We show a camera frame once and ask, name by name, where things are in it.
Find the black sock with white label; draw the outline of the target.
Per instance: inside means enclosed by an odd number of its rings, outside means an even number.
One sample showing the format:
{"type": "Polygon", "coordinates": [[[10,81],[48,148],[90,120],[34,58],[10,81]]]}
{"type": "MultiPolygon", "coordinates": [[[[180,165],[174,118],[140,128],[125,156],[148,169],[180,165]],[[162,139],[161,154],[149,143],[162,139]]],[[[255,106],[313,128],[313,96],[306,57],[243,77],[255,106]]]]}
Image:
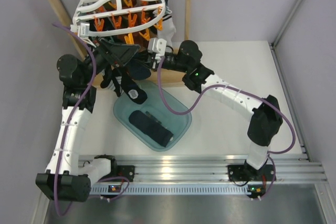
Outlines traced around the black sock with white label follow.
{"type": "Polygon", "coordinates": [[[147,93],[133,81],[125,67],[114,68],[112,72],[122,91],[131,101],[136,104],[143,104],[147,100],[147,93]]]}

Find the white plastic clip hanger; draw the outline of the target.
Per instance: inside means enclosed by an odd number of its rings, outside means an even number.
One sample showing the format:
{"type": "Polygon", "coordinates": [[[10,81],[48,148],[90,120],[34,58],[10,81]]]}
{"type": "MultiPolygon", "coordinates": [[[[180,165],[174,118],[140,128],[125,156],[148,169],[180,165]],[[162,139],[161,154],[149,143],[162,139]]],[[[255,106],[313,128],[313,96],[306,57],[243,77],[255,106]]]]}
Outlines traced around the white plastic clip hanger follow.
{"type": "Polygon", "coordinates": [[[162,30],[165,12],[165,0],[79,0],[72,24],[89,23],[89,38],[129,33],[148,38],[151,27],[162,30]]]}

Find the black striped sock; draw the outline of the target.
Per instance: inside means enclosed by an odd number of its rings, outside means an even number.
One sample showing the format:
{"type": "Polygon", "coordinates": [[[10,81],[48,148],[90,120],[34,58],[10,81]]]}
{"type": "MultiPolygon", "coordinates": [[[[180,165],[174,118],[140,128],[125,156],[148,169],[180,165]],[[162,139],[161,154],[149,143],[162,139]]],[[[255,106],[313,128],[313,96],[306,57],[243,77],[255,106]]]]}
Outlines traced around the black striped sock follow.
{"type": "Polygon", "coordinates": [[[123,90],[121,87],[122,75],[119,71],[119,68],[113,68],[111,66],[107,66],[102,72],[103,80],[100,83],[100,88],[108,89],[120,97],[123,90]]]}

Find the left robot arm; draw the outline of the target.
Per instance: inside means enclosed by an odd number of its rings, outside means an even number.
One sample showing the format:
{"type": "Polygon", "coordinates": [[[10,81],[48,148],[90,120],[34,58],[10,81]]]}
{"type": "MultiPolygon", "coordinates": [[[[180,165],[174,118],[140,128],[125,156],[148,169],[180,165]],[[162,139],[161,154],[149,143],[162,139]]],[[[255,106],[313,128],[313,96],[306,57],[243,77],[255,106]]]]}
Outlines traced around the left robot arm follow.
{"type": "Polygon", "coordinates": [[[123,67],[140,50],[140,45],[98,39],[96,49],[81,61],[71,54],[57,61],[59,79],[64,85],[62,120],[52,157],[43,173],[36,176],[36,185],[53,201],[84,202],[91,186],[101,179],[114,180],[119,169],[112,155],[98,155],[88,165],[79,167],[79,150],[89,119],[92,116],[97,89],[92,85],[104,71],[114,85],[112,67],[123,67]]]}

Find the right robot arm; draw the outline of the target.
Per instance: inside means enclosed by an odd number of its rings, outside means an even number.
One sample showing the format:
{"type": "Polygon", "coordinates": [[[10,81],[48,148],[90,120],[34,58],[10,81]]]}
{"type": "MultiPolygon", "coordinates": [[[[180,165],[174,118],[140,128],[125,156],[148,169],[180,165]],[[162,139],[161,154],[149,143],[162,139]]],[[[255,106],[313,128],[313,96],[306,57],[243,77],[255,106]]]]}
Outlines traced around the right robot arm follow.
{"type": "Polygon", "coordinates": [[[278,133],[283,119],[278,100],[269,95],[260,98],[224,81],[201,63],[203,54],[197,43],[185,40],[174,52],[163,39],[151,39],[148,48],[137,59],[148,69],[182,72],[184,85],[200,95],[207,95],[241,114],[249,123],[247,136],[251,141],[247,159],[240,172],[240,180],[258,180],[268,161],[269,146],[278,133]]]}

